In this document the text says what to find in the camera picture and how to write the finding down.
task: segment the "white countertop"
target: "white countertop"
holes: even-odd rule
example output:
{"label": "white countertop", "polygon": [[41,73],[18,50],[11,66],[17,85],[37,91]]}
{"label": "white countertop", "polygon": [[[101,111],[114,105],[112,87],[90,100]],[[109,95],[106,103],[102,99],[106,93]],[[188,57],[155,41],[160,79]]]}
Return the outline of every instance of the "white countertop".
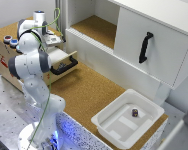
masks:
{"label": "white countertop", "polygon": [[188,3],[180,0],[109,0],[188,35]]}

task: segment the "white tray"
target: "white tray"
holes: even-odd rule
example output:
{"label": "white tray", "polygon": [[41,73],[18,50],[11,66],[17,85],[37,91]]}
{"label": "white tray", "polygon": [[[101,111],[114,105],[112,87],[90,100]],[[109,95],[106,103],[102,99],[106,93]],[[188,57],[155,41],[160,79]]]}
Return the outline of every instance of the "white tray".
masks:
{"label": "white tray", "polygon": [[[138,117],[132,117],[132,109],[138,110]],[[112,144],[129,149],[163,113],[160,106],[134,90],[127,90],[91,120]]]}

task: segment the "wooden countertop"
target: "wooden countertop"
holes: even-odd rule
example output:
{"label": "wooden countertop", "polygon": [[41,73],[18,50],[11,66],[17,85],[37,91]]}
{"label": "wooden countertop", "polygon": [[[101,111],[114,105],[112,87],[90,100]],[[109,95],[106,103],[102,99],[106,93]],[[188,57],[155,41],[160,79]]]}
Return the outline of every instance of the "wooden countertop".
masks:
{"label": "wooden countertop", "polygon": [[[0,41],[3,42],[5,35],[11,35],[16,38],[16,29],[17,23],[1,28]],[[51,93],[57,94],[66,100],[66,108],[64,110],[66,113],[114,150],[117,148],[98,133],[96,126],[91,123],[91,118],[123,92],[125,92],[125,89],[81,62],[79,62],[76,70],[53,83],[51,91]],[[140,149],[167,118],[168,116],[164,114],[131,150]]]}

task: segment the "black handle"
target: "black handle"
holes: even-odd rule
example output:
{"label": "black handle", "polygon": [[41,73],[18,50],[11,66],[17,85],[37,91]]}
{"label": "black handle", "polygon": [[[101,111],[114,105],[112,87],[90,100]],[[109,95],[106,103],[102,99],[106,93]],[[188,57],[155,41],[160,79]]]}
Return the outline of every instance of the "black handle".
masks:
{"label": "black handle", "polygon": [[67,70],[69,70],[70,68],[72,68],[72,67],[74,67],[74,66],[76,66],[77,64],[78,64],[78,61],[76,60],[76,59],[74,59],[72,56],[70,56],[70,61],[72,62],[71,64],[69,64],[69,65],[67,65],[67,66],[65,66],[65,67],[63,67],[63,68],[61,68],[61,69],[57,69],[57,70],[55,70],[54,68],[53,68],[53,66],[51,67],[51,69],[50,69],[50,71],[54,74],[54,75],[60,75],[60,74],[62,74],[62,73],[64,73],[64,72],[66,72]]}
{"label": "black handle", "polygon": [[141,48],[141,53],[139,56],[139,63],[142,64],[144,61],[147,60],[147,57],[145,56],[146,53],[146,49],[147,49],[147,45],[148,45],[148,40],[150,38],[152,38],[154,35],[150,32],[147,32],[147,36],[145,37],[143,44],[142,44],[142,48]]}

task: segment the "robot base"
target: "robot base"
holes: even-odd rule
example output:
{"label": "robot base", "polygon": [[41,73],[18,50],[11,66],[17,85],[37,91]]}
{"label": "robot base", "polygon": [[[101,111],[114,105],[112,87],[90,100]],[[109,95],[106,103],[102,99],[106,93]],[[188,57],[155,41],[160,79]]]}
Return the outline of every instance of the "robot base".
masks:
{"label": "robot base", "polygon": [[[26,126],[19,134],[18,137],[18,149],[19,150],[27,150],[28,146],[29,146],[29,136],[31,135],[31,133],[33,132],[34,128],[36,128],[36,126],[38,125],[38,122],[34,122],[32,124],[29,124],[28,126]],[[59,133],[58,135],[58,150],[60,150],[60,148],[63,145],[63,136],[61,135],[61,133]],[[41,146],[41,144],[39,146],[37,146],[36,144],[34,144],[32,142],[32,144],[29,146],[28,150],[43,150],[43,147]]]}

